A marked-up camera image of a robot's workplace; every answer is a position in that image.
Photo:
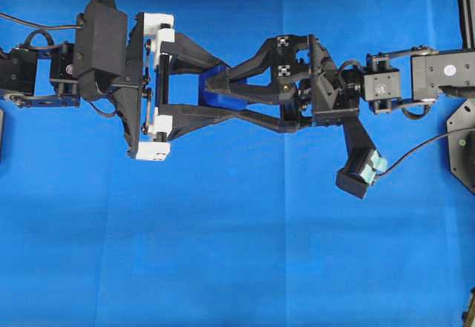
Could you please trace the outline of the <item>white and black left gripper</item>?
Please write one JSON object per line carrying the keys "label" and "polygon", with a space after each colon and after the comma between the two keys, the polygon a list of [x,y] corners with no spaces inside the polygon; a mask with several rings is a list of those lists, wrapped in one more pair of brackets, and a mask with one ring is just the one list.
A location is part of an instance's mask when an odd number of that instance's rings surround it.
{"label": "white and black left gripper", "polygon": [[251,113],[199,105],[166,105],[169,62],[170,73],[204,73],[219,65],[228,67],[187,35],[174,34],[172,15],[138,13],[127,51],[131,87],[125,91],[125,138],[130,158],[163,161],[170,154],[168,141],[228,119],[245,119]]}

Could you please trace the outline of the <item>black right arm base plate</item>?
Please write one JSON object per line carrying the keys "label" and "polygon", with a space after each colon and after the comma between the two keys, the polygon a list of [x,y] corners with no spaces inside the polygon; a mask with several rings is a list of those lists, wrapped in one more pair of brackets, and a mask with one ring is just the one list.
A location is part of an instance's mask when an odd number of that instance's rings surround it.
{"label": "black right arm base plate", "polygon": [[474,194],[474,99],[465,100],[447,119],[448,156],[451,173]]}

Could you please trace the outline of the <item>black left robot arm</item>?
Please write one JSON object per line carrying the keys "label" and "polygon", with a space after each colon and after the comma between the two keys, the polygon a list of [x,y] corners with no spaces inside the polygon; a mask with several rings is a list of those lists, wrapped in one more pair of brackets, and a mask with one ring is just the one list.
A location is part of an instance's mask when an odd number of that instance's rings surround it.
{"label": "black left robot arm", "polygon": [[109,102],[104,117],[121,120],[132,159],[162,161],[171,140],[242,112],[249,100],[199,90],[196,105],[172,106],[173,74],[202,82],[226,65],[174,29],[174,17],[138,13],[135,25],[113,5],[93,2],[71,25],[72,42],[55,42],[52,27],[32,24],[25,40],[1,53],[1,99],[20,108],[69,108]]}

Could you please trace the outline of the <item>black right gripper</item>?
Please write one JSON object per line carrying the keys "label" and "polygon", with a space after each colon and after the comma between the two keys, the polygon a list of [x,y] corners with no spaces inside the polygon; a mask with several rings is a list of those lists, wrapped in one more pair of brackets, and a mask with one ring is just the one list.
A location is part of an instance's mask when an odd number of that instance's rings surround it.
{"label": "black right gripper", "polygon": [[[308,51],[309,61],[297,52]],[[312,34],[267,39],[241,64],[206,80],[206,89],[249,102],[243,121],[276,133],[296,133],[312,126],[358,127],[360,73],[337,68],[330,53]],[[269,85],[241,81],[270,69]]]}

